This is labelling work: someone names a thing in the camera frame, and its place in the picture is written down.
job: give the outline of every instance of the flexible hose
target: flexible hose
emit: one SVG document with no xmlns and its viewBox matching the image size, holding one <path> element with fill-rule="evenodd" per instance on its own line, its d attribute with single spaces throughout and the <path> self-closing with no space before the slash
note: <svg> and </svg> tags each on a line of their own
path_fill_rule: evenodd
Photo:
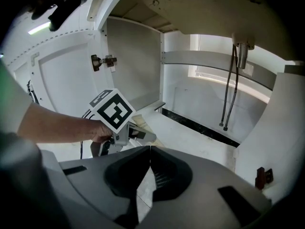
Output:
<svg viewBox="0 0 305 229">
<path fill-rule="evenodd" d="M 236 48 L 234 45 L 232 47 L 232 56 L 231 56 L 231 62 L 230 62 L 230 69 L 229 69 L 229 75 L 228 75 L 228 81 L 227 85 L 225 87 L 225 94 L 224 94 L 224 109 L 223 109 L 223 116 L 221 117 L 221 122 L 219 123 L 220 126 L 224 125 L 224 114 L 225 114 L 225 108 L 227 105 L 227 96 L 228 96 L 228 89 L 229 89 L 229 82 L 230 82 L 230 77 L 233 69 L 233 62 L 234 62 L 234 48 Z"/>
<path fill-rule="evenodd" d="M 236 93 L 237 93 L 237 85 L 238 85 L 238 67 L 237 67 L 237 61 L 238 61 L 238 59 L 237 59 L 237 50 L 236 50 L 235 46 L 234 46 L 234 53 L 235 53 L 235 66 L 236 66 L 236 82 L 235 82 L 235 89 L 234 89 L 233 99 L 232 99 L 232 102 L 231 102 L 231 105 L 230 105 L 230 109 L 229 109 L 229 113 L 228 113 L 228 116 L 227 116 L 227 120 L 225 121 L 224 131 L 228 130 L 228 122 L 229 122 L 229 119 L 230 119 L 231 111 L 233 109 L 233 105 L 234 105 L 234 101 L 235 101 L 235 97 L 236 97 Z"/>
</svg>

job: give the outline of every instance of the hand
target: hand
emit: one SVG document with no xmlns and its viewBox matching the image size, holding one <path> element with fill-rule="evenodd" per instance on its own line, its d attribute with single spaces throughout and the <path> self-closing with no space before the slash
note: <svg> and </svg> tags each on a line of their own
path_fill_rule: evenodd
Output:
<svg viewBox="0 0 305 229">
<path fill-rule="evenodd" d="M 112 136 L 112 130 L 110 130 L 103 122 L 98 122 L 99 124 L 96 127 L 92 141 L 96 143 L 104 143 Z"/>
</svg>

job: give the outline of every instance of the metal hinge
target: metal hinge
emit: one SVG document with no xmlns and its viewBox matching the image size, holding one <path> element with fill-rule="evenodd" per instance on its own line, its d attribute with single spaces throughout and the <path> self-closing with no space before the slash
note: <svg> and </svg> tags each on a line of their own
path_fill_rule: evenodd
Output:
<svg viewBox="0 0 305 229">
<path fill-rule="evenodd" d="M 107 67 L 113 67 L 111 72 L 114 72 L 114 62 L 117 62 L 117 58 L 114 58 L 112 55 L 106 55 L 106 58 L 100 59 L 98 56 L 91 55 L 91 61 L 94 71 L 99 71 L 102 63 L 107 64 Z"/>
</svg>

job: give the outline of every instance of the human arm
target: human arm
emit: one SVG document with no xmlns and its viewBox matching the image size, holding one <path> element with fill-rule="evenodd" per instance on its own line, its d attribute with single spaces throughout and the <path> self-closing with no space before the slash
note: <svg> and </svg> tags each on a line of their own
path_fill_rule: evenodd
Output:
<svg viewBox="0 0 305 229">
<path fill-rule="evenodd" d="M 110 138 L 112 132 L 101 121 L 59 114 L 31 103 L 17 135 L 35 143 L 73 143 L 102 142 Z"/>
</svg>

